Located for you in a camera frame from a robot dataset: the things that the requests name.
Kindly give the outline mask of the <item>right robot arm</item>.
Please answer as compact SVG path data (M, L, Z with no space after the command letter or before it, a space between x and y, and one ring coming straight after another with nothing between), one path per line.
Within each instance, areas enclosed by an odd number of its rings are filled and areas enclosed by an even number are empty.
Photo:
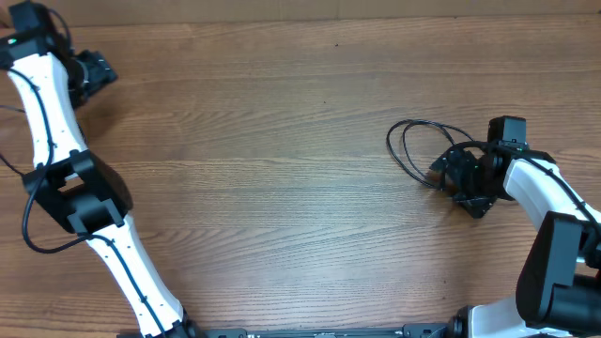
M430 166L437 187L474 219L499 199L517 202L537 231L514 296L466 307L448 337L590 337L600 333L600 213L562 177L556 162L526 140L522 117L490 120L484 142L450 146Z

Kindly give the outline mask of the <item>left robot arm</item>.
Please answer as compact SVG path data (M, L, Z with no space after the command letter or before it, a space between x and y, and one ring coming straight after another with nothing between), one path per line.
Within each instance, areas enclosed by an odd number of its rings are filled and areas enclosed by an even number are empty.
M1 40L1 69L20 95L34 152L34 169L22 176L29 195L23 211L24 242L41 254L86 243L134 311L138 336L201 336L146 253L124 180L88 148L75 115L116 80L116 72L98 52L75 53L69 31L59 32L54 25L55 10L22 1L8 12L15 32ZM28 229L33 205L76 238L55 248L36 245Z

